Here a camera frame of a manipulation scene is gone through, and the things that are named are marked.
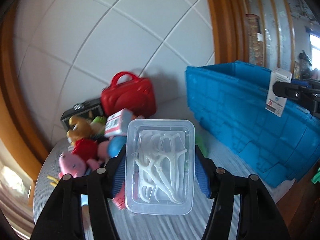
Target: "blue storage box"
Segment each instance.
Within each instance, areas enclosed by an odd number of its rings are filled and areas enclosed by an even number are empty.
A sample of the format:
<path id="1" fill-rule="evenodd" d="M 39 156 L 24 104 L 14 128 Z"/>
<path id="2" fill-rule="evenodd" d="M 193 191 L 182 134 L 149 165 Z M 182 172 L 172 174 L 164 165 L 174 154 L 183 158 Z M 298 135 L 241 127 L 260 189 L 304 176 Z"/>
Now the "blue storage box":
<path id="1" fill-rule="evenodd" d="M 236 61 L 188 66 L 188 106 L 201 126 L 269 185 L 301 179 L 320 157 L 320 121 L 287 100 L 282 117 L 265 109 L 269 69 Z"/>

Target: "green toy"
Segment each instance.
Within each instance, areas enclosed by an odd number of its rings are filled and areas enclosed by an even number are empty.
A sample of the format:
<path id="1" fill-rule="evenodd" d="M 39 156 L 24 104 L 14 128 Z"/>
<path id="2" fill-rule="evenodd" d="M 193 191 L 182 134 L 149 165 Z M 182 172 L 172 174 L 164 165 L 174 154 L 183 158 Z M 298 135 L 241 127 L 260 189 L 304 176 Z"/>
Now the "green toy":
<path id="1" fill-rule="evenodd" d="M 318 169 L 317 173 L 313 176 L 311 181 L 313 184 L 320 182 L 320 168 Z"/>
<path id="2" fill-rule="evenodd" d="M 97 116 L 90 123 L 90 126 L 92 130 L 95 132 L 95 134 L 103 134 L 106 122 L 107 122 L 107 118 L 105 116 Z"/>
<path id="3" fill-rule="evenodd" d="M 198 145 L 198 147 L 200 148 L 203 156 L 207 157 L 208 151 L 207 151 L 206 147 L 204 146 L 204 142 L 202 140 L 202 137 L 198 134 L 196 134 L 196 145 Z"/>

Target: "brown plush animal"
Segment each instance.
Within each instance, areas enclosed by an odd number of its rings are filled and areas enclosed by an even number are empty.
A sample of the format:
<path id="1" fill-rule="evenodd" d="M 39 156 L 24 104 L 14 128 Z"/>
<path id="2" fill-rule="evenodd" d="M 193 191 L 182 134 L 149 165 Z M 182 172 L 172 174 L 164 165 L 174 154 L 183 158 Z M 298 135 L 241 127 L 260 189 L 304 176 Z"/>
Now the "brown plush animal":
<path id="1" fill-rule="evenodd" d="M 94 135 L 95 132 L 92 130 L 90 124 L 87 122 L 87 120 L 80 116 L 72 116 L 69 119 L 69 125 L 70 127 L 73 127 L 73 129 L 70 129 L 67 132 L 67 137 L 69 140 L 69 143 L 71 145 L 74 145 L 77 140 L 80 140 L 82 138 L 90 138 L 91 135 Z"/>

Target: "blue plastic crate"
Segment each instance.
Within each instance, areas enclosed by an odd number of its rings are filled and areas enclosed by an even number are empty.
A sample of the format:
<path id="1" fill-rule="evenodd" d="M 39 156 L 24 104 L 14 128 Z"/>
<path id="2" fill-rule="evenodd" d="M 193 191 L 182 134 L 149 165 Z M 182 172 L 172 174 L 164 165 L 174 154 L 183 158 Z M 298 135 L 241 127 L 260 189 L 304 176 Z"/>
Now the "blue plastic crate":
<path id="1" fill-rule="evenodd" d="M 201 126 L 269 185 L 301 179 L 320 157 L 320 121 L 287 100 L 282 117 L 265 109 L 271 71 L 236 61 L 188 66 L 188 106 Z"/>

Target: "toy bag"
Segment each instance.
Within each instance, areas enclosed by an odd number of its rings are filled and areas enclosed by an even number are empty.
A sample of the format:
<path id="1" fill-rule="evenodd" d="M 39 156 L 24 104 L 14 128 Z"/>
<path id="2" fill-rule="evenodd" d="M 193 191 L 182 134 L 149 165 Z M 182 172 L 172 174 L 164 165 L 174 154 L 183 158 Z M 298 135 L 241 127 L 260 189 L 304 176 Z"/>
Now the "toy bag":
<path id="1" fill-rule="evenodd" d="M 131 80 L 117 84 L 120 77 L 131 76 Z M 101 93 L 101 105 L 110 116 L 127 108 L 136 116 L 149 117 L 156 112 L 156 102 L 152 83 L 148 78 L 139 78 L 131 72 L 119 72 L 116 74 L 111 85 Z"/>

